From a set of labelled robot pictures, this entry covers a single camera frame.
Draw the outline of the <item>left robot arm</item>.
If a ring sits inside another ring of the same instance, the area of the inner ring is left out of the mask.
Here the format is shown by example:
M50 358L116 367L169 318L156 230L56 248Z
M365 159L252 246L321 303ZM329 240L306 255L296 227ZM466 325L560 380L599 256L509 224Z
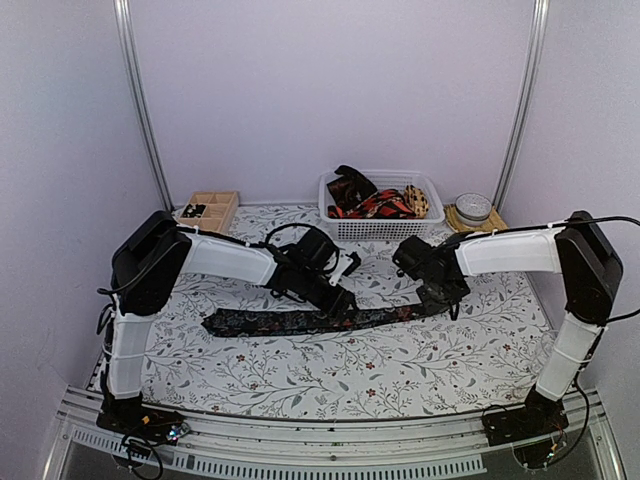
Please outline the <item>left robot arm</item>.
M142 391L151 325L186 281L262 288L274 298L309 304L330 319L356 309L354 294L341 281L360 266L359 256L342 250L316 226L302 228L299 240L277 246L270 236L242 241L156 211L119 247L111 283L98 291L111 306L102 384L106 397L114 399L108 412L116 424L128 434L148 426L146 408L133 399Z

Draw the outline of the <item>dark floral tie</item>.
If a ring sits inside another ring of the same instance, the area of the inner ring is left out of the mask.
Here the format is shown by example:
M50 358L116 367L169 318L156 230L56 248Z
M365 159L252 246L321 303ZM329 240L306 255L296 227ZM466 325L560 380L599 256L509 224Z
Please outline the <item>dark floral tie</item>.
M375 328L423 319L446 310L447 307L409 304L393 308L349 310L341 318L330 318L319 310L276 312L219 308L205 317L201 325L209 334L221 338L294 336Z

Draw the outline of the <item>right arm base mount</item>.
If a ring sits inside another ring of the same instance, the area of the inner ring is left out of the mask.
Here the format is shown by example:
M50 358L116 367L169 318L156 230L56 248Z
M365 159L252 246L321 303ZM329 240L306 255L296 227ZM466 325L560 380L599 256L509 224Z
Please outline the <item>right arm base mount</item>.
M535 383L524 403L513 409L488 408L481 416L490 446L502 445L541 435L559 433L569 426L560 396L549 394Z

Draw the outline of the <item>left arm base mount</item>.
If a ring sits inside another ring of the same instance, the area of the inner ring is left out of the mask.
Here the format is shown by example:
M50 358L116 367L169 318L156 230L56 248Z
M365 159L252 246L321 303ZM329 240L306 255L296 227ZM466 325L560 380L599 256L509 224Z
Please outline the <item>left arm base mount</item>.
M100 376L103 394L101 410L96 425L104 430L150 442L153 446L171 444L188 435L191 428L185 417L178 412L169 412L145 407L142 394L118 400L107 386L107 374Z

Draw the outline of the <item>white plastic basket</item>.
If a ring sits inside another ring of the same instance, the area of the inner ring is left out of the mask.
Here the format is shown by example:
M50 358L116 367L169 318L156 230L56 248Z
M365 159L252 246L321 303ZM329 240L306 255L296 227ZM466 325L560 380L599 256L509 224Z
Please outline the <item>white plastic basket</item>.
M328 209L335 204L327 184L339 178L334 172L326 172L319 177L318 210L323 227L335 241L401 241L411 235L426 237L438 224L445 220L444 207L440 196L424 174L417 171L362 170L379 191L395 189L400 193L409 185L420 189L428 202L429 209L424 219L342 219L330 218Z

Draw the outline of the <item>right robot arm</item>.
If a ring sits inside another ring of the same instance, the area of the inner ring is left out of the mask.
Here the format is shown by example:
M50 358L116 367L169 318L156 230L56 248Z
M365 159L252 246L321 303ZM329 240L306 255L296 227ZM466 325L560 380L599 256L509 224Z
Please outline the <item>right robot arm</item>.
M610 321L623 265L600 222L576 211L563 222L463 232L437 246L411 236L393 254L399 271L419 282L417 294L425 308L452 316L470 292L470 277L504 272L561 276L565 317L533 388L539 398L518 412L517 427L524 435L537 436L554 422L551 401L564 396Z

